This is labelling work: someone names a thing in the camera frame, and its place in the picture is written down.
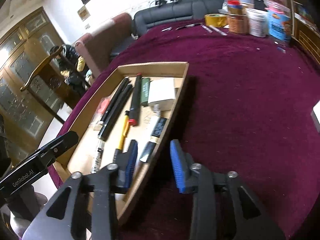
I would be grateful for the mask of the black labelled tube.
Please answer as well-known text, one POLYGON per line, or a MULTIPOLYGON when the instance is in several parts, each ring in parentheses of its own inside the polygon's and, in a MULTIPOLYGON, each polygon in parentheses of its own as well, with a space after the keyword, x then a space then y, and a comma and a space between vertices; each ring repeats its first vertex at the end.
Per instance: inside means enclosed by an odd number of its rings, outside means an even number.
POLYGON ((167 122, 167 118, 154 116, 153 119, 156 121, 154 122, 153 129, 151 130, 150 140, 146 143, 144 150, 140 156, 139 161, 143 163, 147 163, 155 149, 157 142, 161 136, 163 128, 167 122))

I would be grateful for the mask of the black stick in tray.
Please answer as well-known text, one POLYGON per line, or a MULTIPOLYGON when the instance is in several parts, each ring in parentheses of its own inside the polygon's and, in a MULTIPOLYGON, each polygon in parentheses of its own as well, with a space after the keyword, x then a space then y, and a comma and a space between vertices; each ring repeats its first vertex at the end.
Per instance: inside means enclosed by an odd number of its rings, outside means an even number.
POLYGON ((125 87, 124 91, 120 94, 118 100, 116 101, 114 107, 112 108, 109 116, 106 118, 99 134, 98 139, 106 141, 123 109, 128 98, 130 97, 133 90, 133 85, 130 83, 125 87))

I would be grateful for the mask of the wooden glass cabinet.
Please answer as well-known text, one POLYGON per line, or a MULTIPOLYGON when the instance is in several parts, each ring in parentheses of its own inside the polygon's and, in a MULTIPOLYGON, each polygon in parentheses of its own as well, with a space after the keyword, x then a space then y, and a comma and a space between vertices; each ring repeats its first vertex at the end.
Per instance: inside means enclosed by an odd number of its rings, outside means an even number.
POLYGON ((1 116, 13 164, 56 137, 71 112, 40 77, 21 91, 50 49, 61 44, 43 8, 1 31, 1 116))

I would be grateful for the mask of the wooden chair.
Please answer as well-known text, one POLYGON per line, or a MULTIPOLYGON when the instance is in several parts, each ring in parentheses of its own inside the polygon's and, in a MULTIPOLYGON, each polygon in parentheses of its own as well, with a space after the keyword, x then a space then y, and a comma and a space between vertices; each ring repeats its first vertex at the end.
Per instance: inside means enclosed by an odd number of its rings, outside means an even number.
POLYGON ((47 56, 31 73, 27 82, 20 88, 20 91, 28 91, 34 99, 54 118, 56 118, 61 124, 65 121, 52 110, 32 89, 31 84, 36 77, 40 77, 44 83, 69 107, 72 109, 77 105, 80 100, 80 96, 69 87, 63 78, 63 76, 58 73, 53 66, 50 64, 51 61, 59 55, 63 61, 71 68, 71 70, 76 74, 76 76, 81 80, 81 82, 88 88, 90 84, 85 80, 85 78, 76 70, 76 67, 71 64, 71 62, 62 54, 63 47, 59 46, 57 51, 47 56))

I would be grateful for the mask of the white small box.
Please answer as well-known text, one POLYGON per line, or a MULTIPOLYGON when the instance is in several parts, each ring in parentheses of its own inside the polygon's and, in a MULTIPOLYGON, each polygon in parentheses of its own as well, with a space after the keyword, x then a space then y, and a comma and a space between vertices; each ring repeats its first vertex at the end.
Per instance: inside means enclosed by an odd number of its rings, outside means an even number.
POLYGON ((176 99, 173 77, 165 77, 150 82, 148 106, 159 106, 161 111, 171 110, 176 99))

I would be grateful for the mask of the maroon tablecloth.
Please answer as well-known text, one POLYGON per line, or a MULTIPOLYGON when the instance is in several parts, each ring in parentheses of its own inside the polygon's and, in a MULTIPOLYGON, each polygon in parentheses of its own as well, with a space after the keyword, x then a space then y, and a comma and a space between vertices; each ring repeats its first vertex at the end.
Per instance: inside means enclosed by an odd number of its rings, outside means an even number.
POLYGON ((214 172, 236 171, 288 239, 319 239, 319 66, 298 47, 178 23, 150 29, 96 79, 61 128, 120 65, 189 63, 170 139, 214 172))

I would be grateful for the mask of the yellow tape roll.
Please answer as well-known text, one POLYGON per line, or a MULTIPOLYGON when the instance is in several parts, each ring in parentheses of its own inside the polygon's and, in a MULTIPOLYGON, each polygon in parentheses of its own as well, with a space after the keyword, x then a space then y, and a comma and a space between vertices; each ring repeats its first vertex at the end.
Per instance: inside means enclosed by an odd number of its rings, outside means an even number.
POLYGON ((216 28, 223 28, 228 24, 227 15, 225 14, 206 14, 204 16, 206 26, 214 26, 216 28))

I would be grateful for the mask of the black leather sofa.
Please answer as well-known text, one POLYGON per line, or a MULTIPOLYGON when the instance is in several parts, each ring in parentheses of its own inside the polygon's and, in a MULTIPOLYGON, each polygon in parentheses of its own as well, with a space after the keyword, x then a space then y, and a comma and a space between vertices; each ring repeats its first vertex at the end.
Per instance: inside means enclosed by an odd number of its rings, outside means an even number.
POLYGON ((171 22, 201 20, 206 14, 218 13, 222 4, 223 0, 182 0, 140 10, 131 21, 131 34, 112 49, 110 57, 113 60, 134 42, 135 36, 141 37, 153 27, 171 22))

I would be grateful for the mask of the brown round container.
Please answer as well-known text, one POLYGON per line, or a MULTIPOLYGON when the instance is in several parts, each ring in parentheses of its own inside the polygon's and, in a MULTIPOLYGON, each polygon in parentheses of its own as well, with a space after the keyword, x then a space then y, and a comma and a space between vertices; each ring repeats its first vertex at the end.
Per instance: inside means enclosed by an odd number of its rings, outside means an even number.
POLYGON ((228 14, 229 31, 234 34, 246 35, 249 32, 246 15, 228 14))

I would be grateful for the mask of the white round container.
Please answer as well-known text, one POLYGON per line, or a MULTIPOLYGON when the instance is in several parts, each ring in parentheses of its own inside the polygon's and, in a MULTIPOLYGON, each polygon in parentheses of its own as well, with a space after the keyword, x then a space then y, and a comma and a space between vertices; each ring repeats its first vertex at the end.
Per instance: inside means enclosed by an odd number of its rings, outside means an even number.
POLYGON ((246 8, 249 34, 265 38, 268 33, 267 12, 258 9, 246 8))

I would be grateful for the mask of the blue snack box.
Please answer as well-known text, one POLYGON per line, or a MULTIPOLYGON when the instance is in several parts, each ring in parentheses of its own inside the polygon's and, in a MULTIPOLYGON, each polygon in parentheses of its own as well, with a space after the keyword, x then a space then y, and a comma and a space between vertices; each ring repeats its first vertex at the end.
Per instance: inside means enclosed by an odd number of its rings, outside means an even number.
POLYGON ((274 38, 289 42, 291 40, 291 17, 284 12, 268 10, 268 31, 274 38))

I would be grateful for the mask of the wooden sideboard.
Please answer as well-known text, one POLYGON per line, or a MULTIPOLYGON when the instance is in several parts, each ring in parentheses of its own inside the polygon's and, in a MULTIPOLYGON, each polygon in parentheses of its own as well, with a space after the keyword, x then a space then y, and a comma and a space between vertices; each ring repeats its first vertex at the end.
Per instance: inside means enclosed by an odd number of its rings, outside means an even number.
POLYGON ((296 1, 292 2, 294 39, 319 64, 319 29, 306 7, 296 1))

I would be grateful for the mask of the red lid clear jar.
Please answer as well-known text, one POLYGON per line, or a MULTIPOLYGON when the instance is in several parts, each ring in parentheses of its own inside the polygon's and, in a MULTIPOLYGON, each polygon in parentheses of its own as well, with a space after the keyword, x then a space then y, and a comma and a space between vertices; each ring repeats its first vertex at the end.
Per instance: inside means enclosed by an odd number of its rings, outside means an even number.
POLYGON ((274 11, 282 14, 288 11, 285 0, 267 0, 266 4, 268 11, 274 11))

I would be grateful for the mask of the yellow handled utility knife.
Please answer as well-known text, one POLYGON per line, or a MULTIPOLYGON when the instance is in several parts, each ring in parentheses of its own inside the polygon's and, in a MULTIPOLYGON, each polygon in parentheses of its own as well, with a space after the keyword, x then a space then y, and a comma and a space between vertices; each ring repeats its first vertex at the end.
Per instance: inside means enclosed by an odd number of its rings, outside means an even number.
POLYGON ((129 113, 130 113, 130 111, 125 111, 125 118, 124 118, 124 123, 123 123, 123 127, 122 127, 121 134, 120 134, 118 147, 116 148, 115 153, 114 153, 114 158, 113 158, 114 163, 116 162, 117 155, 123 152, 125 138, 127 137, 127 134, 130 129, 129 113))

